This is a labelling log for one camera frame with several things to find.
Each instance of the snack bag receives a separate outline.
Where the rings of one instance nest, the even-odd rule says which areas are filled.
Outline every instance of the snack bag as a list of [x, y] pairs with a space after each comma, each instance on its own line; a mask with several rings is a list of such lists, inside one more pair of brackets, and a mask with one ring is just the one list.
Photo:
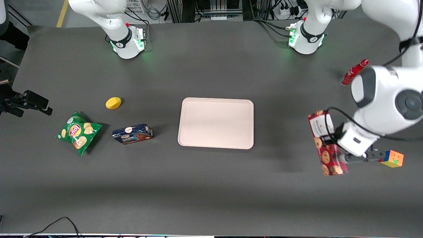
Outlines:
[[73, 144], [82, 155], [101, 127], [101, 124], [86, 122], [76, 111], [56, 138]]

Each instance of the cookie box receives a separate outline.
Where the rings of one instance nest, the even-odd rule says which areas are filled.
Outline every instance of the cookie box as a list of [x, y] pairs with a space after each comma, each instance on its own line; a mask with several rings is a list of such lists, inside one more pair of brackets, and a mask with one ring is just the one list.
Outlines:
[[122, 144], [131, 144], [153, 138], [153, 130], [145, 123], [113, 130], [112, 136]]
[[308, 122], [311, 127], [323, 174], [326, 176], [347, 174], [346, 164], [341, 161], [342, 152], [339, 146], [334, 144], [329, 136], [334, 133], [329, 112], [321, 110], [308, 115]]

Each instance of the rubik's cube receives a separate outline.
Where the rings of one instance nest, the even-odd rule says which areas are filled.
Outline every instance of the rubik's cube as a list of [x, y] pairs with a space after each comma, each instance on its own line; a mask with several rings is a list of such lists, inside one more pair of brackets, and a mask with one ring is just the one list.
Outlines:
[[384, 159], [380, 159], [380, 163], [391, 168], [401, 167], [404, 155], [393, 150], [388, 150]]

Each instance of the yellow floor line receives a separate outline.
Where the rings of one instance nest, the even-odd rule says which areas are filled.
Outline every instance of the yellow floor line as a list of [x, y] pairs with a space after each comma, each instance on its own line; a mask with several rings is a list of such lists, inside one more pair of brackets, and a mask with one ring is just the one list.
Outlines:
[[62, 27], [63, 20], [65, 19], [66, 10], [68, 9], [68, 6], [69, 6], [69, 2], [68, 0], [65, 0], [63, 2], [62, 11], [60, 12], [59, 20], [57, 21], [56, 27]]

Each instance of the red cookie box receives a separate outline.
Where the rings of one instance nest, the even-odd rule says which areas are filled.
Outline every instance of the red cookie box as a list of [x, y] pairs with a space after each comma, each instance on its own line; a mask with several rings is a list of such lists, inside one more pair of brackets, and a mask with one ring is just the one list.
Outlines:
[[[333, 144], [327, 134], [324, 111], [317, 111], [308, 115], [308, 122], [310, 124], [314, 143], [317, 148], [317, 154], [320, 159], [320, 164], [323, 174], [341, 175], [347, 174], [348, 169], [344, 162], [340, 160], [342, 152], [336, 144]], [[329, 113], [327, 114], [327, 122], [331, 122]], [[328, 123], [329, 132], [333, 133], [333, 125]]]

